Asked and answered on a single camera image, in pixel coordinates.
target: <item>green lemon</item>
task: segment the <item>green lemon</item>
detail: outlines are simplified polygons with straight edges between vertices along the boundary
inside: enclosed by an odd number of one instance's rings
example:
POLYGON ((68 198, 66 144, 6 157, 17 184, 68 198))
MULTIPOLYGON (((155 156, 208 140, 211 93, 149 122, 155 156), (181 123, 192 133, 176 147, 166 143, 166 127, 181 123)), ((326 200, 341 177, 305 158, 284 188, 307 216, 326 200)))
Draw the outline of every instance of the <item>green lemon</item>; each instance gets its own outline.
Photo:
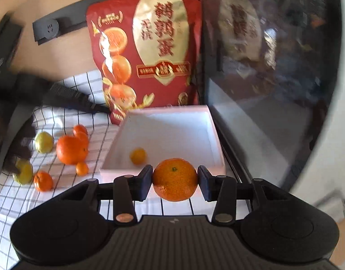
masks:
POLYGON ((20 171, 20 174, 13 174, 13 178, 16 182, 18 182, 20 185, 26 185, 31 182, 32 175, 34 173, 34 169, 32 167, 32 164, 30 161, 25 159, 20 159, 16 167, 20 171))
POLYGON ((40 153, 49 153, 54 147, 54 137, 47 132, 41 132, 35 137, 35 148, 40 153))

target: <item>red bag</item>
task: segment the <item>red bag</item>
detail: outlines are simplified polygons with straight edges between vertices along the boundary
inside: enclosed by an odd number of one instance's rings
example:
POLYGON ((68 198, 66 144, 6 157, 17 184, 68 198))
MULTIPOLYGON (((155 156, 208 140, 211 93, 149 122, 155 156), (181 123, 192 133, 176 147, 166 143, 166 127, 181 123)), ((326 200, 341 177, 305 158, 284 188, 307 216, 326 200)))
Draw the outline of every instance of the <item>red bag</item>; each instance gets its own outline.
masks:
POLYGON ((107 0, 86 20, 113 123, 131 109, 194 103, 200 0, 107 0))

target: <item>ribbed black surface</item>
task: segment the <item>ribbed black surface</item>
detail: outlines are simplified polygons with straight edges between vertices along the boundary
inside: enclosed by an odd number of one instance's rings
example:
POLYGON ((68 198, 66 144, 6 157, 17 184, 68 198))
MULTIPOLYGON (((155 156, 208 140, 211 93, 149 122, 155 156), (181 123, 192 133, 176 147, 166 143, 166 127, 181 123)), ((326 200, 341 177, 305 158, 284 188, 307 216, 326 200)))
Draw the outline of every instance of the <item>ribbed black surface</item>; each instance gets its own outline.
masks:
POLYGON ((324 260, 285 266, 249 252, 233 230, 211 225, 206 216, 144 216, 134 227, 119 228, 106 247, 75 265, 41 267, 21 262, 13 269, 79 270, 335 270, 324 260))

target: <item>white tray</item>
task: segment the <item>white tray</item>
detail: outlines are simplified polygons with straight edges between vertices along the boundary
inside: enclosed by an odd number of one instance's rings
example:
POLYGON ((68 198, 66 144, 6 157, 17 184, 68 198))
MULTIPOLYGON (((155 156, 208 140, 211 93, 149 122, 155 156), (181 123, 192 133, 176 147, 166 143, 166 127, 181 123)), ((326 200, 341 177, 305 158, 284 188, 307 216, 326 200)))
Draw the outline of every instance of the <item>white tray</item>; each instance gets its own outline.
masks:
POLYGON ((100 173, 104 182, 122 175, 138 175, 130 152, 145 149, 154 168, 164 159, 179 157, 195 169, 204 165, 212 175, 225 175, 225 163, 207 106, 150 108, 127 114, 111 144, 100 173))

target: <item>white grid cloth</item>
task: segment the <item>white grid cloth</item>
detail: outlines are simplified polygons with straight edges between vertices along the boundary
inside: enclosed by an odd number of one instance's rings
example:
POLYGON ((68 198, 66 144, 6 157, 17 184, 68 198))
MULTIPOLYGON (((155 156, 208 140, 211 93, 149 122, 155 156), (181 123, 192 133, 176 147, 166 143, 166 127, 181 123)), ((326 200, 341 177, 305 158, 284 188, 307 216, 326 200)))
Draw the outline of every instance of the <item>white grid cloth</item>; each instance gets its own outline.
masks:
MULTIPOLYGON (((90 100, 96 104, 105 104, 101 73, 98 70, 65 79, 62 83, 89 94, 90 100)), ((100 166, 118 130, 118 126, 112 125, 109 117, 102 113, 92 115, 44 106, 37 108, 33 115, 36 132, 48 132, 53 135, 55 143, 60 136, 72 134, 74 125, 83 124, 90 138, 89 154, 86 159, 90 171, 86 176, 77 176, 75 166, 61 163, 54 148, 47 154, 34 151, 31 158, 34 173, 41 169, 52 176, 54 188, 49 192, 40 193, 32 182, 20 185, 13 180, 12 176, 0 174, 0 269, 4 270, 13 267, 19 260, 10 242, 10 228, 16 218, 88 178, 97 178, 102 183, 100 166)), ((189 200, 177 203, 163 200, 155 194, 149 194, 149 196, 144 202, 134 202, 138 219, 143 214, 206 214, 211 219, 216 203, 205 202, 199 189, 189 200)), ((100 214, 106 219, 112 219, 112 206, 112 201, 103 200, 100 214)), ((245 217, 246 214, 248 214, 246 203, 241 201, 237 204, 237 219, 245 217)))

